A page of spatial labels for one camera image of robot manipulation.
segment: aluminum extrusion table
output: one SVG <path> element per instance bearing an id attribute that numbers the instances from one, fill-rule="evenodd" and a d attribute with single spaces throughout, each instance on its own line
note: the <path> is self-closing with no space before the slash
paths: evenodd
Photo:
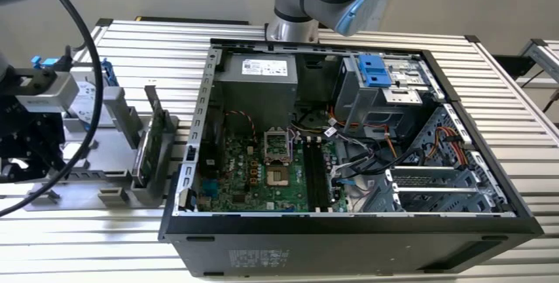
<path id="1" fill-rule="evenodd" d="M 208 41 L 212 37 L 260 40 L 262 27 L 114 20 L 98 23 L 91 35 L 99 57 L 114 66 L 128 104 L 148 113 L 142 86 L 154 85 L 162 107 L 181 120 L 172 172 L 182 159 Z M 320 42 L 432 52 L 545 235 L 458 275 L 290 280 L 524 282 L 521 276 L 537 276 L 538 282 L 559 282 L 559 133 L 482 45 L 464 36 L 361 32 L 341 37 L 328 30 L 320 32 Z M 77 60 L 90 61 L 87 53 L 81 52 Z M 0 186 L 0 195 L 6 195 L 0 207 L 23 197 L 27 188 Z M 173 247 L 157 243 L 161 213 L 162 209 L 15 212 L 0 219 L 0 274 L 18 274 L 26 281 L 190 278 Z M 14 276 L 0 276 L 2 282 L 9 278 Z"/>

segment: label on power supply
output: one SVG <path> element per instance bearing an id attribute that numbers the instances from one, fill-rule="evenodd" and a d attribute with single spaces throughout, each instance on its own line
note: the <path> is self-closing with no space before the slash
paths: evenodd
<path id="1" fill-rule="evenodd" d="M 242 75 L 278 75 L 286 77 L 286 60 L 242 60 Z"/>

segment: motherboard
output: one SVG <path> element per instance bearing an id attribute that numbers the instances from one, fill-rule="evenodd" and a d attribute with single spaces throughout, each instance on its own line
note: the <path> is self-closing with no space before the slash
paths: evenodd
<path id="1" fill-rule="evenodd" d="M 269 162 L 264 158 L 264 149 L 276 155 L 289 152 L 289 160 Z M 332 163 L 337 162 L 333 143 L 320 144 L 320 152 L 324 173 L 328 173 Z M 257 137 L 254 143 L 250 136 L 230 135 L 225 138 L 220 178 L 202 181 L 198 209 L 212 212 L 308 212 L 304 167 L 301 140 L 290 143 L 273 136 L 264 144 L 264 136 Z M 324 185 L 328 184 L 328 174 L 318 179 Z M 328 195 L 328 188 L 321 191 Z M 330 199 L 328 195 L 328 201 L 333 212 L 346 212 L 342 195 L 340 200 Z"/>

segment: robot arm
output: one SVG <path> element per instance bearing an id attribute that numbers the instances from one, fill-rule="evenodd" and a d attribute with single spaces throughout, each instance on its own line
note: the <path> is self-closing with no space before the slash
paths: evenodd
<path id="1" fill-rule="evenodd" d="M 274 19 L 266 26 L 266 40 L 317 42 L 317 24 L 344 36 L 366 24 L 377 0 L 274 0 Z"/>

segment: connector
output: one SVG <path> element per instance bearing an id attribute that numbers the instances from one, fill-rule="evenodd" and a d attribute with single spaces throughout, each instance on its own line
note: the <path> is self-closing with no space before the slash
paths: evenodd
<path id="1" fill-rule="evenodd" d="M 446 136 L 446 137 L 444 137 L 442 141 L 445 141 L 445 142 L 460 142 L 461 137 L 460 136 Z"/>

